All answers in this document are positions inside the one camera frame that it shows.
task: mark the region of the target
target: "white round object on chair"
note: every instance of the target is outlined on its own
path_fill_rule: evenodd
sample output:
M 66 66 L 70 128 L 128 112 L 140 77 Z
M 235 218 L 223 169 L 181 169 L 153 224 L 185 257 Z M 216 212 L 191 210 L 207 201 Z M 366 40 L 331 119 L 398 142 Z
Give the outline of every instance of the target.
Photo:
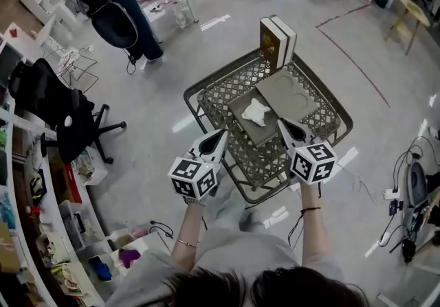
M 68 128 L 69 126 L 71 126 L 72 122 L 73 122 L 72 117 L 68 115 L 64 120 L 64 126 Z

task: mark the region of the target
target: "book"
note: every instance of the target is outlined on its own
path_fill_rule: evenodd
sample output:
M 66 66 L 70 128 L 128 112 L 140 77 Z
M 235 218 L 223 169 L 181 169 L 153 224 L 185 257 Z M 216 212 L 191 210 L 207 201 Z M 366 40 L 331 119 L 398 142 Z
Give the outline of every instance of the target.
M 275 23 L 276 26 L 278 26 L 281 29 L 281 31 L 284 32 L 284 34 L 288 38 L 287 49 L 286 49 L 286 54 L 284 57 L 284 64 L 283 64 L 283 65 L 286 65 L 294 57 L 294 51 L 295 51 L 295 45 L 296 45 L 296 32 L 293 31 L 293 29 L 290 26 L 288 26 L 288 24 L 286 24 L 283 20 L 281 20 L 277 16 L 274 16 L 273 18 L 270 18 L 270 19 Z
M 270 62 L 271 72 L 274 73 L 284 64 L 287 47 L 287 36 L 269 18 L 260 20 L 260 49 Z

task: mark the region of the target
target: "white crumpled object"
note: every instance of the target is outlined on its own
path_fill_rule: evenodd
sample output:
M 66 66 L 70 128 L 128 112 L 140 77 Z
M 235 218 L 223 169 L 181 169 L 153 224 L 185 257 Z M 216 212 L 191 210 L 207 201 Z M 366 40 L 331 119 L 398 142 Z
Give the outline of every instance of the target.
M 252 98 L 250 105 L 241 114 L 243 119 L 252 120 L 259 126 L 266 126 L 264 124 L 264 113 L 270 111 L 268 106 L 261 104 L 256 98 Z

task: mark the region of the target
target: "white cube with fiducial markers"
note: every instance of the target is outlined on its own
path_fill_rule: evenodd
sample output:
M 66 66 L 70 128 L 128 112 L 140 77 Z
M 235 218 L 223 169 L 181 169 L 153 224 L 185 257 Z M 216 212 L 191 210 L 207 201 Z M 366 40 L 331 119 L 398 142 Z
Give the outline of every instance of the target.
M 338 156 L 328 142 L 297 147 L 290 170 L 305 183 L 319 183 L 331 176 Z
M 176 193 L 200 200 L 217 186 L 214 164 L 176 158 L 168 172 Z

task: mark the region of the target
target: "person's right arm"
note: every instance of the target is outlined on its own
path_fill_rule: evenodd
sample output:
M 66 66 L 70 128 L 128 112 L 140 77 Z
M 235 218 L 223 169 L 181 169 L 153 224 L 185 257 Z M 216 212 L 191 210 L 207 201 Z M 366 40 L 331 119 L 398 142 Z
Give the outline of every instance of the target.
M 318 184 L 307 185 L 301 182 L 302 208 L 321 207 Z M 315 209 L 304 213 L 304 237 L 302 244 L 302 265 L 320 260 L 329 250 L 329 241 L 322 219 L 322 210 Z

